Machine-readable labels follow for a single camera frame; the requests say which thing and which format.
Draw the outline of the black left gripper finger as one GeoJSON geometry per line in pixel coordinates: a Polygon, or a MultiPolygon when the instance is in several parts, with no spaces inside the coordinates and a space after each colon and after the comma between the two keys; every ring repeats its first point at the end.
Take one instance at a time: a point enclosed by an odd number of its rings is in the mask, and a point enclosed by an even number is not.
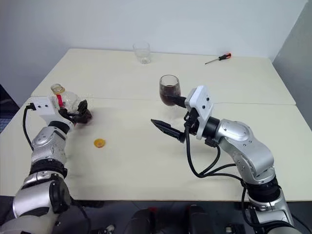
{"type": "Polygon", "coordinates": [[[87,124],[92,119],[92,114],[90,112],[85,112],[83,114],[78,114],[73,116],[73,121],[75,123],[87,124]]]}
{"type": "Polygon", "coordinates": [[[83,115],[88,110],[87,100],[82,100],[78,105],[78,113],[83,115]]]}

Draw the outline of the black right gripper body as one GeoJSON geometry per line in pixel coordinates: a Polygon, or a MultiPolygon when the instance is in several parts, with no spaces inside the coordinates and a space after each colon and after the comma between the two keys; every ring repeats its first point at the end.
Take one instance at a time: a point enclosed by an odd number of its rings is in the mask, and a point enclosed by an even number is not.
{"type": "Polygon", "coordinates": [[[184,127],[189,129],[189,134],[195,136],[199,128],[199,114],[195,108],[192,108],[184,116],[184,127]]]}

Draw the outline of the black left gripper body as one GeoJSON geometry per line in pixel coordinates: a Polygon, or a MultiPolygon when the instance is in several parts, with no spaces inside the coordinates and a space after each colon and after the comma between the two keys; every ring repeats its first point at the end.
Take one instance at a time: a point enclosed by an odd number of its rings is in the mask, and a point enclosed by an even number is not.
{"type": "Polygon", "coordinates": [[[75,121],[71,118],[66,108],[62,108],[58,111],[58,113],[65,119],[71,121],[73,124],[75,124],[75,121]]]}

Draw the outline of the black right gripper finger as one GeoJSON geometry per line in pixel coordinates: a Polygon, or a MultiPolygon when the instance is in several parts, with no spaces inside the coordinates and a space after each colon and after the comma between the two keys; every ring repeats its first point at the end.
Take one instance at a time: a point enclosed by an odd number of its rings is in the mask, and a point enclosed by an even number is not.
{"type": "Polygon", "coordinates": [[[173,128],[170,124],[161,120],[151,119],[153,125],[155,125],[162,133],[177,139],[179,142],[184,143],[185,133],[173,128]]]}
{"type": "Polygon", "coordinates": [[[181,96],[169,96],[169,101],[172,105],[177,105],[179,107],[186,107],[185,105],[185,97],[181,96]]]}

